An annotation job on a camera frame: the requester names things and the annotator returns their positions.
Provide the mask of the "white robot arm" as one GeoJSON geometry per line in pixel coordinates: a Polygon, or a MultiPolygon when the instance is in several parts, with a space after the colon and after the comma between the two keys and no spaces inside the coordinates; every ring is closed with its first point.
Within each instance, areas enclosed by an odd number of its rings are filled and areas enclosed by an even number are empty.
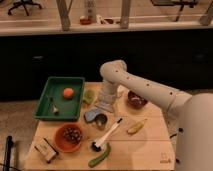
{"type": "Polygon", "coordinates": [[[175,171],[213,171],[213,93],[191,95],[127,72],[123,60],[100,67],[98,102],[113,107],[122,85],[164,112],[179,116],[175,171]]]}

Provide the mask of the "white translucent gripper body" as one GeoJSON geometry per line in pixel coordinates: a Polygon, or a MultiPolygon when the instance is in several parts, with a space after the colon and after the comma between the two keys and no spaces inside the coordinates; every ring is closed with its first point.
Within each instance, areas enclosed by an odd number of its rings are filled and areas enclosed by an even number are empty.
{"type": "Polygon", "coordinates": [[[96,106],[107,112],[114,112],[114,103],[117,98],[117,88],[103,86],[98,93],[96,106]]]}

